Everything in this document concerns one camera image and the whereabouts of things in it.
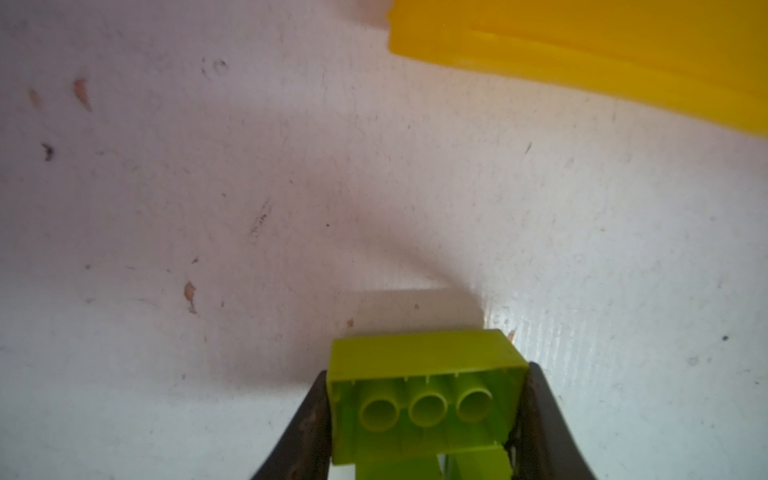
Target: plastic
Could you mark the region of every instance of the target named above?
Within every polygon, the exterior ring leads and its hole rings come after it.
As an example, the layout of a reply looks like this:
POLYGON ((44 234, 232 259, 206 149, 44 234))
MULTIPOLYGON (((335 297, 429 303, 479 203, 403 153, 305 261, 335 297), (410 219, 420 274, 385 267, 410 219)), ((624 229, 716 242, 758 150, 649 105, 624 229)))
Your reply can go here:
POLYGON ((355 480, 443 480, 443 476, 437 456, 431 456, 396 462, 359 463, 355 465, 355 480))
POLYGON ((503 445, 527 371, 499 330, 335 340, 327 376, 333 463, 503 445))
POLYGON ((448 455, 445 480, 509 480, 512 468, 503 447, 448 455))
POLYGON ((768 137, 765 0, 395 0, 389 49, 768 137))

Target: white table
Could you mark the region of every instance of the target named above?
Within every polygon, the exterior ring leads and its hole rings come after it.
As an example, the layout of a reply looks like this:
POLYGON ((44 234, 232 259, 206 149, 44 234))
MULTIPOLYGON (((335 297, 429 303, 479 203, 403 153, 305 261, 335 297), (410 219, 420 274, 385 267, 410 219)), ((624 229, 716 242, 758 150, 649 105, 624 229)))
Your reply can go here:
POLYGON ((599 478, 768 477, 768 141, 363 4, 3 2, 0 478, 248 478, 331 339, 483 325, 599 478))

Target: stain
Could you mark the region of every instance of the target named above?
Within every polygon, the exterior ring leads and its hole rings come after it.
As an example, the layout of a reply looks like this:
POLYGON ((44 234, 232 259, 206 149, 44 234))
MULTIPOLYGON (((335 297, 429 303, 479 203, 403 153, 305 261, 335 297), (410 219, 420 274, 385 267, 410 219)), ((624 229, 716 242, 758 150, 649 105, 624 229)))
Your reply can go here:
POLYGON ((88 83, 88 80, 86 80, 83 77, 76 78, 72 82, 72 91, 74 92, 74 96, 78 98, 81 104, 83 104, 83 107, 85 107, 85 110, 92 111, 91 102, 88 100, 87 83, 88 83))
POLYGON ((42 97, 34 88, 29 89, 28 95, 29 95, 29 102, 32 104, 33 107, 40 108, 43 105, 42 97))
POLYGON ((250 235, 253 238, 257 238, 259 236, 259 232, 261 231, 261 227, 264 225, 264 222, 266 222, 266 219, 272 212, 272 201, 267 198, 264 203, 261 205, 261 208, 259 209, 259 213, 256 215, 256 219, 253 221, 253 226, 250 228, 250 235))
POLYGON ((46 144, 45 142, 40 143, 40 145, 42 145, 45 149, 45 161, 53 160, 53 147, 50 144, 46 144))
POLYGON ((227 65, 227 63, 224 60, 220 58, 218 60, 214 60, 214 71, 218 75, 226 75, 229 70, 230 70, 230 66, 227 65))
POLYGON ((190 303, 190 313, 193 315, 197 315, 197 311, 194 309, 194 292, 197 290, 192 282, 187 282, 186 285, 184 285, 184 298, 187 299, 187 302, 190 303))

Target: yellow block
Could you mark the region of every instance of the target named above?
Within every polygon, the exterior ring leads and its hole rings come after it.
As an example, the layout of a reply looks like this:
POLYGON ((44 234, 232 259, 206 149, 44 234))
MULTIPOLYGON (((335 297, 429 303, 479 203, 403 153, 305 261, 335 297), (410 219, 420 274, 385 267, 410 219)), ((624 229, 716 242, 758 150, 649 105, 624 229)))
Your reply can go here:
POLYGON ((395 0, 389 49, 768 137, 768 0, 395 0))

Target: lime green toy block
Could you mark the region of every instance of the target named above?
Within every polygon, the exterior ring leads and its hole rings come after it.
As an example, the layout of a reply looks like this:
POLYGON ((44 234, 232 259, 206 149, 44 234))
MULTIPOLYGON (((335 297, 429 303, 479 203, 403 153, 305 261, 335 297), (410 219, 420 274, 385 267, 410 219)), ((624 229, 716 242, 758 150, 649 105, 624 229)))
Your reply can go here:
POLYGON ((355 480, 443 480, 437 456, 395 462, 358 463, 355 480))
POLYGON ((327 376, 333 463, 503 445, 527 371, 499 330, 337 339, 327 376))
POLYGON ((509 457, 501 446, 448 455, 445 463, 445 480, 509 480, 512 477, 509 457))

